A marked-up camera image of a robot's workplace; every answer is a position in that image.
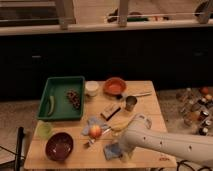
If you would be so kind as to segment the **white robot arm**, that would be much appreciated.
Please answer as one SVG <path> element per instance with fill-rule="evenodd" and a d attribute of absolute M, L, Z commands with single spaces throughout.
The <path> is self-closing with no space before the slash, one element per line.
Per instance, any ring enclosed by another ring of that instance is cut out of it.
<path fill-rule="evenodd" d="M 136 114 L 118 139 L 121 151 L 141 147 L 213 168 L 213 137 L 159 132 L 151 125 L 149 117 Z"/>

